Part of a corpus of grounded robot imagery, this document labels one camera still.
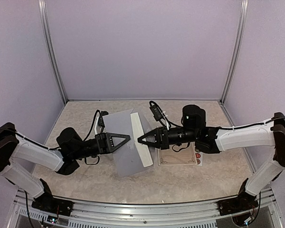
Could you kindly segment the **beige lined letter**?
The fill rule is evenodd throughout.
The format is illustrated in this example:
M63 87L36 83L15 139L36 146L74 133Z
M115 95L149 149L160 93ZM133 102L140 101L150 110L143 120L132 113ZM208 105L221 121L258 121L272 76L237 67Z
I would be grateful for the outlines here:
M181 146L170 146L167 150L158 149L158 164L160 166L180 166L180 165L196 165L198 164L194 144L187 143Z
M143 144L145 142L143 139L139 140L139 138L144 135L139 114L137 112L131 113L130 118L132 123L134 144L138 151L142 165L143 167L150 167L153 165L153 160L149 147L146 144Z

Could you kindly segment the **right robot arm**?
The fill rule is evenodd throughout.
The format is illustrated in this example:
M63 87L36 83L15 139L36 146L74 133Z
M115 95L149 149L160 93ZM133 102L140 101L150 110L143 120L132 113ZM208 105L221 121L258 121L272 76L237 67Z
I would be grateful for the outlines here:
M206 112L197 105L182 109L181 125L168 122L167 126L138 137L138 142L166 150L171 145L194 143L195 149L204 154L219 154L232 149L269 147L273 153L266 162L247 178L234 199L236 210L243 211L257 194L285 170L285 116L275 113L271 119L233 127L206 125Z

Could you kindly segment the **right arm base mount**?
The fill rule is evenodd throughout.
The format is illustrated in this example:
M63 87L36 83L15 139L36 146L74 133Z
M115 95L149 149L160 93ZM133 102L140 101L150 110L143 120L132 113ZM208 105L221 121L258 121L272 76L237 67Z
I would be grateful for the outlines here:
M246 192L246 179L238 192L236 197L230 199L219 200L217 202L219 213L221 216L239 213L259 206L256 196L252 196Z

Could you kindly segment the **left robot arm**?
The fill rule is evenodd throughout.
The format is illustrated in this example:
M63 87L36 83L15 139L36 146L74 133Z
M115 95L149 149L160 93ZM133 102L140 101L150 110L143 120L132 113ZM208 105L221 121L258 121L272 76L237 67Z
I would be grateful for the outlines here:
M36 179L17 163L27 160L46 167L60 175L70 175L79 168L79 160L99 158L111 154L130 141L130 136L116 133L100 133L93 139L82 140L74 128L64 129L57 137L57 148L48 148L21 135L12 123L0 127L0 175L38 200L46 211L57 207L48 184Z

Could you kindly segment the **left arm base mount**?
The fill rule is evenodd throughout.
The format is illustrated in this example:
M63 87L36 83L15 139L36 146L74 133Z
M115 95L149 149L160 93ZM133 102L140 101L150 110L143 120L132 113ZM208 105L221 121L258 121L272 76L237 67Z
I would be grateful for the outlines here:
M32 207L56 215L70 216L74 203L70 200L58 199L52 195L48 184L39 179L43 185L43 193L34 197Z

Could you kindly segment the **grey paper envelope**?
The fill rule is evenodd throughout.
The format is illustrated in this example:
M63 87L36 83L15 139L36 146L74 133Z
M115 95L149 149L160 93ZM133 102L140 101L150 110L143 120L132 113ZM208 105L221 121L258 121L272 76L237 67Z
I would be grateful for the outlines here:
M106 115L104 124L106 132L130 137L129 141L113 137L114 144L122 143L122 146L113 152L119 177L131 176L154 166L155 149L138 143L138 138L152 129L140 109L133 108Z

